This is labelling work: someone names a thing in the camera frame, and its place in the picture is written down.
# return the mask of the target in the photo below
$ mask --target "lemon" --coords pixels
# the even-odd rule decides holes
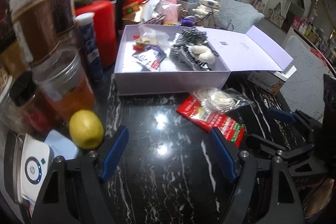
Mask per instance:
[[[72,115],[69,131],[73,142],[81,149],[94,149],[104,138],[104,129],[98,116],[90,110],[80,110]]]

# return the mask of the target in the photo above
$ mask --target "black jar lid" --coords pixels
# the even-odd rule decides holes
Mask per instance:
[[[12,85],[9,96],[16,106],[24,105],[32,97],[36,90],[31,71],[25,71]]]

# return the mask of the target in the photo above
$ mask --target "open box lid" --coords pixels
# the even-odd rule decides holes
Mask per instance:
[[[210,46],[230,71],[284,71],[293,61],[282,47],[255,26],[246,34],[197,29],[207,32]]]

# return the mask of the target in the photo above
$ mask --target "candy wrapper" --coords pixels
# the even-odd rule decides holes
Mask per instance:
[[[167,56],[157,45],[148,45],[145,50],[132,55],[138,63],[150,71],[160,71],[160,63]]]
[[[222,113],[207,113],[201,104],[192,96],[189,96],[176,110],[185,118],[191,120],[199,127],[209,132],[218,127],[226,140],[232,141],[239,147],[245,132],[243,125],[237,123],[229,116]]]
[[[215,88],[197,90],[192,93],[207,113],[227,113],[253,102],[235,89],[220,90]]]

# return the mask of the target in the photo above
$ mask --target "black and white knitted item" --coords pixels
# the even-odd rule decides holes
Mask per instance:
[[[177,46],[185,41],[194,45],[202,45],[208,39],[206,32],[200,32],[196,29],[184,29],[177,38]]]
[[[197,56],[192,52],[192,47],[203,44],[208,39],[206,32],[196,29],[185,29],[170,47],[170,53],[178,57],[180,63],[186,63],[193,70],[205,70],[207,64],[197,60]]]

